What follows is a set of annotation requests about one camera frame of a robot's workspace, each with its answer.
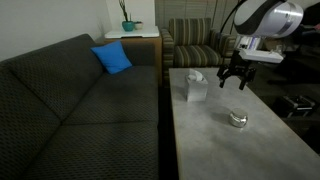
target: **armchair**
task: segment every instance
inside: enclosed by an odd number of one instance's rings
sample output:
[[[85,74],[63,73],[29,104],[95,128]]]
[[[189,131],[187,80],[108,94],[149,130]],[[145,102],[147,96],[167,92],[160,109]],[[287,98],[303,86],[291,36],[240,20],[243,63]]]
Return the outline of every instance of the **armchair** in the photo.
[[[169,85],[169,68],[212,67],[229,63],[236,36],[211,29],[210,18],[170,19],[162,29],[162,75]]]

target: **tissue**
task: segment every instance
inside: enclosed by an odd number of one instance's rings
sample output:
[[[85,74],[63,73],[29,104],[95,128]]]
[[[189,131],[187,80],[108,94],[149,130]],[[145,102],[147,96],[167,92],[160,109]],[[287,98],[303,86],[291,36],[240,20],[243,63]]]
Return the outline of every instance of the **tissue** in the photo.
[[[205,101],[208,91],[208,81],[194,69],[189,70],[185,80],[185,94],[187,101]]]

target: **vase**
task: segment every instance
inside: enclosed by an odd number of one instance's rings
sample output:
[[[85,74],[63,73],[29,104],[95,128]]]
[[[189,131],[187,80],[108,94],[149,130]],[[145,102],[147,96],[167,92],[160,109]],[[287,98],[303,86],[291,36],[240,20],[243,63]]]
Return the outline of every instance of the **vase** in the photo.
[[[122,27],[123,27],[124,31],[127,31],[127,32],[132,31],[133,28],[134,28],[134,22],[132,22],[132,21],[123,21],[122,22]]]

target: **tissue box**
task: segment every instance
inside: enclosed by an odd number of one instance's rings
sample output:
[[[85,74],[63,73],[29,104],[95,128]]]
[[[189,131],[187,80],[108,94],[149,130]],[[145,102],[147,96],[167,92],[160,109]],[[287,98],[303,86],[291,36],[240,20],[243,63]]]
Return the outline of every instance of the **tissue box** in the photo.
[[[187,101],[205,101],[208,91],[208,81],[203,77],[202,81],[190,80],[185,77],[185,92]]]

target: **coffee table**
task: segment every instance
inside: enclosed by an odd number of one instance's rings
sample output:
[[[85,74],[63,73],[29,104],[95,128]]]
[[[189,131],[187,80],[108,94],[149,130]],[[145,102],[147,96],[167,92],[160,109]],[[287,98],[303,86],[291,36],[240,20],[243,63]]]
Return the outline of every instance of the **coffee table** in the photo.
[[[208,80],[206,101],[187,102],[188,69],[169,69],[180,179],[320,179],[320,157],[248,87],[230,77],[219,87],[217,68],[199,68]],[[248,112],[232,126],[234,108]]]

